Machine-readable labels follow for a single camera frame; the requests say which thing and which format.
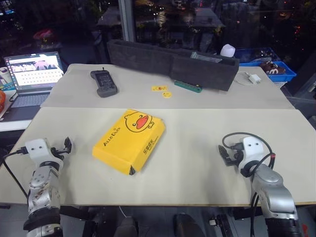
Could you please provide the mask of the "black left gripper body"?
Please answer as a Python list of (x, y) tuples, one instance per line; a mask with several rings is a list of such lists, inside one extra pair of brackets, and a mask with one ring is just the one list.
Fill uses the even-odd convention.
[(62, 149), (62, 150), (57, 150), (55, 147), (52, 147), (50, 149), (52, 155), (60, 160), (64, 160), (64, 153), (66, 152), (65, 149)]

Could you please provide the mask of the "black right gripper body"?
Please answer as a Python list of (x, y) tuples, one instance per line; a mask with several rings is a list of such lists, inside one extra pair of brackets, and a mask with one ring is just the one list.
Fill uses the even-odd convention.
[(244, 145), (243, 145), (243, 143), (242, 142), (235, 143), (232, 146), (230, 146), (230, 149), (234, 152), (234, 159), (235, 159), (236, 166), (239, 166), (239, 164), (243, 160), (243, 156), (244, 156), (244, 153), (243, 153)]

